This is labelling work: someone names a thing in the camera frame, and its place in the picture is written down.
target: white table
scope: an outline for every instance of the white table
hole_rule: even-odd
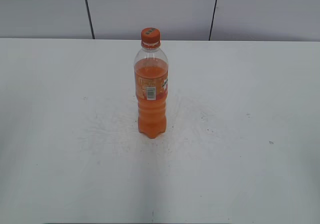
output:
[[[162,47],[151,140],[139,41],[0,39],[1,224],[320,222],[320,43]]]

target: bottle cap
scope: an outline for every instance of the bottle cap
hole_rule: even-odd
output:
[[[142,47],[158,48],[160,44],[160,31],[157,28],[145,28],[141,31]]]

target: plastic bottle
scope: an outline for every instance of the plastic bottle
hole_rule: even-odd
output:
[[[158,29],[143,29],[141,40],[142,49],[134,60],[138,129],[149,138],[155,138],[167,128],[168,59],[160,49]]]

